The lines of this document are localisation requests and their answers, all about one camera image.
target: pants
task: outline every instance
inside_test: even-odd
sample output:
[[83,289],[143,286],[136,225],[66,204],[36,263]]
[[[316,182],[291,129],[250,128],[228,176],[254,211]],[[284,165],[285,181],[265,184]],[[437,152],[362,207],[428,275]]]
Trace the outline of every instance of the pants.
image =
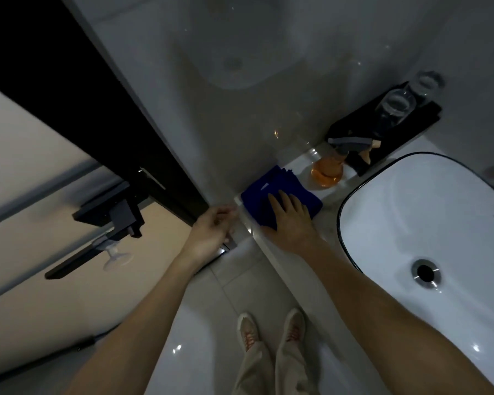
[[256,342],[243,358],[232,395],[316,395],[302,347],[284,342],[277,352],[276,368],[263,342]]

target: white countertop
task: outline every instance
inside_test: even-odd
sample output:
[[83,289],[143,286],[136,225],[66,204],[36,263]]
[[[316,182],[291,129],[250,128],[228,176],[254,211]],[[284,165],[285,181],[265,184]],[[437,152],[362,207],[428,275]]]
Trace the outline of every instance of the white countertop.
[[[332,148],[327,143],[322,143],[284,167],[291,169],[306,189],[322,199],[324,206],[322,211],[313,219],[313,223],[320,235],[345,260],[347,260],[346,255],[336,234],[336,214],[349,192],[382,166],[402,155],[420,151],[443,154],[439,148],[422,135],[395,151],[362,177],[358,177],[352,168],[345,165],[343,179],[334,187],[322,189],[311,179],[311,165],[331,150]],[[236,198],[236,202],[238,205],[242,205],[239,196]],[[244,208],[241,210],[241,219],[304,312],[307,313],[311,322],[329,343],[339,361],[339,365],[336,366],[340,372],[339,378],[346,383],[348,392],[389,394],[375,367],[349,332],[328,293],[311,268],[300,257],[284,252],[272,244]]]

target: person's left arm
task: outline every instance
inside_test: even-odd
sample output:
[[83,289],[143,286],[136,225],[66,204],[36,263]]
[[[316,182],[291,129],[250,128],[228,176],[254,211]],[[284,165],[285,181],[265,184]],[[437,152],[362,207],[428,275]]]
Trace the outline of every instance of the person's left arm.
[[134,311],[73,378],[66,395],[145,392],[192,276],[217,252],[237,214],[211,207],[192,227],[183,249]]

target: person's left hand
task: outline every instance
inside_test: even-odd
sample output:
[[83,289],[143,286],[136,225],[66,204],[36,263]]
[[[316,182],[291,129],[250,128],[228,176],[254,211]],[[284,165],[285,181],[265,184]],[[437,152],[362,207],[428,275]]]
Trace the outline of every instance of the person's left hand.
[[232,230],[238,213],[235,206],[211,206],[192,226],[179,256],[186,257],[198,269],[217,252]]

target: black tray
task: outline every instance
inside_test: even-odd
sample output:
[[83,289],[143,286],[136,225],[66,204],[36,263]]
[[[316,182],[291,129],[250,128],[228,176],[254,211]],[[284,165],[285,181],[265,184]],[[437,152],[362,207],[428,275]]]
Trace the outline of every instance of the black tray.
[[[390,88],[388,91],[395,88],[404,88],[408,82]],[[369,103],[361,106],[356,111],[348,116],[333,123],[328,133],[325,136],[327,141],[333,137],[357,136],[367,137],[371,139],[379,139],[374,136],[371,131],[375,121],[375,108],[388,92],[382,93],[380,96],[369,101]],[[380,140],[382,141],[380,148],[374,148],[370,151],[371,164],[368,165],[355,152],[349,153],[346,158],[346,164],[351,166],[359,176],[362,176],[369,170],[371,166],[376,165],[381,160],[390,155],[397,148],[413,139],[415,136],[426,130],[428,127],[437,122],[439,113],[442,111],[441,106],[431,101],[428,104],[416,108],[408,117],[400,124],[389,130]]]

